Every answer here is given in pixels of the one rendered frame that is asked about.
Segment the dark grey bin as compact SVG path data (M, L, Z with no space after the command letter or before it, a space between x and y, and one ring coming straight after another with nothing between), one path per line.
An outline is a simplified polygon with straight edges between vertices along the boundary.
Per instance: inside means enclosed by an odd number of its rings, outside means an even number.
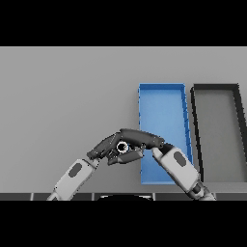
M201 180L247 182L247 125L238 84L190 90Z

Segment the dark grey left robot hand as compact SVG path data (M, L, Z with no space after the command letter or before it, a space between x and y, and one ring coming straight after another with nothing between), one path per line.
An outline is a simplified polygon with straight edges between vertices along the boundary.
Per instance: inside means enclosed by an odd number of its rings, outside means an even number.
M103 139L97 144L91 151L87 153L87 156L91 160L102 159L103 157L108 158L109 164L114 164L118 161L119 152L117 151L117 145L120 142L121 133L116 132L111 136Z

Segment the blue bin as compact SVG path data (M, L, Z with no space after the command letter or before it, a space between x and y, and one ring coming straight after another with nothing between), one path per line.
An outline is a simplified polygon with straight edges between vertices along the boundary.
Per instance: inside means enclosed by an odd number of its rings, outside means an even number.
M185 85L140 83L139 129L161 136L193 161Z

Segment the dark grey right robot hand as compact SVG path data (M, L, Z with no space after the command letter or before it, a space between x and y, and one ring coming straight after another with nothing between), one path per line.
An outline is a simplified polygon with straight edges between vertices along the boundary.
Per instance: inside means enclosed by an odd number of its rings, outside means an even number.
M146 131L122 128L120 133L120 142L127 142L129 150L125 153L119 153L118 161L116 162L119 164L126 164L142 158L144 156L144 150L158 148L165 154L174 147L173 145L166 143L162 137Z

